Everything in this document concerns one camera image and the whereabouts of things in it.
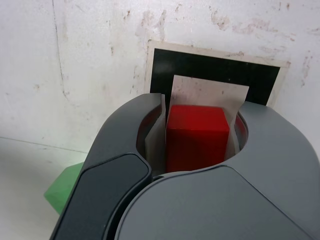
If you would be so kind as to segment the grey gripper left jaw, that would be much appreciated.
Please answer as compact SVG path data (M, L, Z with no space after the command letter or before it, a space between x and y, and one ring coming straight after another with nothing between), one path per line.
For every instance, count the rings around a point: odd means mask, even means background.
M152 178L145 138L165 112L164 95L146 93L112 113L99 130L52 232L53 240L113 240L133 198Z

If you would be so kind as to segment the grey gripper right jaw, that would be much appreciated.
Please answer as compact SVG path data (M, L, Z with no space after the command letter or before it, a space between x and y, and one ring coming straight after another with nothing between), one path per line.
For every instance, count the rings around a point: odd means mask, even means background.
M239 109L246 143L221 164L144 188L117 240L317 240L320 162L307 138L267 106Z

